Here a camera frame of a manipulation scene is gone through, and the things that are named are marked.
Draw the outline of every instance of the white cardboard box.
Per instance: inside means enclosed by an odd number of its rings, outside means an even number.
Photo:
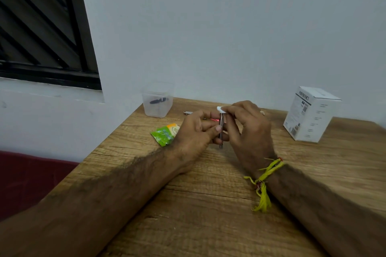
[[[284,127],[294,140],[317,143],[341,102],[322,89],[299,87]]]

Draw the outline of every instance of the wood grain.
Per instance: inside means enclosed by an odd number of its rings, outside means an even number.
[[[218,103],[176,99],[165,118],[140,106],[52,193],[158,148],[150,132],[184,119],[183,111]],[[340,195],[386,216],[386,130],[375,123],[333,118],[320,142],[294,141],[286,112],[265,110],[277,153]],[[100,256],[326,256],[277,202],[255,213],[256,194],[228,143],[211,146],[193,170],[173,179],[106,246]]]

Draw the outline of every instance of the maroon surface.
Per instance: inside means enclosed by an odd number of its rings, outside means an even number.
[[[0,221],[37,204],[77,165],[0,151]]]

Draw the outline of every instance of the bracelet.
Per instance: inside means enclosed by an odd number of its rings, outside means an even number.
[[[271,207],[271,201],[269,199],[269,196],[267,194],[267,186],[264,182],[264,180],[271,175],[273,172],[275,172],[277,169],[280,169],[282,166],[285,165],[282,158],[278,158],[276,160],[270,159],[273,162],[268,166],[260,170],[265,170],[263,175],[261,175],[258,179],[255,181],[252,180],[251,177],[245,176],[244,179],[249,179],[253,185],[256,185],[256,194],[260,197],[259,205],[255,206],[253,211],[261,210],[262,212],[267,212],[268,207]]]

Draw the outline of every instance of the white tissue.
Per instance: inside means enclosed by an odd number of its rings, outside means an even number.
[[[225,111],[221,110],[221,107],[220,107],[220,106],[217,107],[217,111],[219,111],[219,112],[222,113],[222,114],[227,114]]]

